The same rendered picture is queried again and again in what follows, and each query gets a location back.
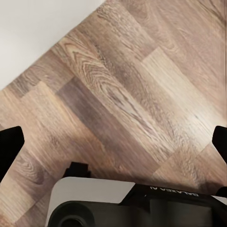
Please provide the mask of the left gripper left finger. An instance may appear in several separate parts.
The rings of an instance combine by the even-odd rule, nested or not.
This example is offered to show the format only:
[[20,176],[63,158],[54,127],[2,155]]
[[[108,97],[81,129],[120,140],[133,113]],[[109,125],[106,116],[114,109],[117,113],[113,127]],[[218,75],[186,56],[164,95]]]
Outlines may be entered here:
[[0,183],[25,143],[20,126],[0,131]]

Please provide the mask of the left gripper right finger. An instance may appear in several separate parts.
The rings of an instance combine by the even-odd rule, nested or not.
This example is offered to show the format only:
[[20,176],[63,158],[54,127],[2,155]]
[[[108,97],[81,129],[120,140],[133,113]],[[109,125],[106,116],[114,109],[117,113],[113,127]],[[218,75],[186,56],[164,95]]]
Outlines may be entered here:
[[216,126],[213,132],[212,143],[227,164],[227,128]]

